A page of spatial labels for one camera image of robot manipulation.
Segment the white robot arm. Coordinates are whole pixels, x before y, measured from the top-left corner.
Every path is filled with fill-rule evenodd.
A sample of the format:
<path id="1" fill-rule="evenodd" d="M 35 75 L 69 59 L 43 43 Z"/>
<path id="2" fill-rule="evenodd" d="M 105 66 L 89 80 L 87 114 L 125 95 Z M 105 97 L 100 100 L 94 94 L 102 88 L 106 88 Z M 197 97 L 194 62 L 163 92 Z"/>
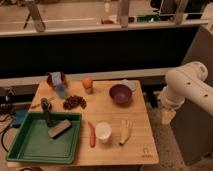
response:
<path id="1" fill-rule="evenodd" d="M 207 67 L 199 61 L 175 67 L 166 73 L 166 86 L 158 96 L 163 125 L 172 121 L 186 99 L 213 117 L 213 87 L 205 83 L 207 76 Z"/>

